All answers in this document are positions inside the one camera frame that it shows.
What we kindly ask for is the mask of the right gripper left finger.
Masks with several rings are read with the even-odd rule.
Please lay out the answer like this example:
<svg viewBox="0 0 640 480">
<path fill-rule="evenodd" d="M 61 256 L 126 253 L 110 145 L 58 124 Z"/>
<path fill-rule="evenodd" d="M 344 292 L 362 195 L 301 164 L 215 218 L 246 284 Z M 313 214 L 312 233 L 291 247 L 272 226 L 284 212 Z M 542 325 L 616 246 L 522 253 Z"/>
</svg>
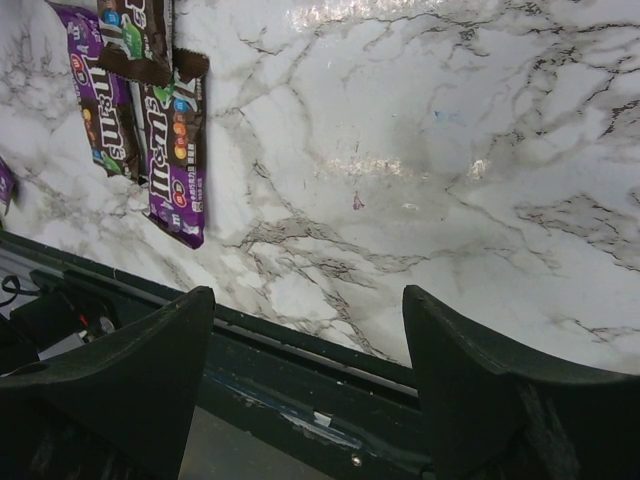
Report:
<svg viewBox="0 0 640 480">
<path fill-rule="evenodd" d="M 214 292 L 1 379 L 4 479 L 175 479 L 206 363 Z"/>
</svg>

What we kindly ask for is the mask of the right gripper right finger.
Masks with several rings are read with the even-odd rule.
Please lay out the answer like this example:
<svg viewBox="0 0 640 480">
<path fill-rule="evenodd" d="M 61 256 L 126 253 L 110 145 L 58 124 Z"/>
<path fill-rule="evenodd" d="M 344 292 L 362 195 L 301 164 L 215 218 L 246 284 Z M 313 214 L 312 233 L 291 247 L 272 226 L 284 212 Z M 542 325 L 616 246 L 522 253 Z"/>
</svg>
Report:
<svg viewBox="0 0 640 480">
<path fill-rule="evenodd" d="M 639 379 L 543 353 L 422 288 L 402 314 L 439 479 L 635 479 Z"/>
</svg>

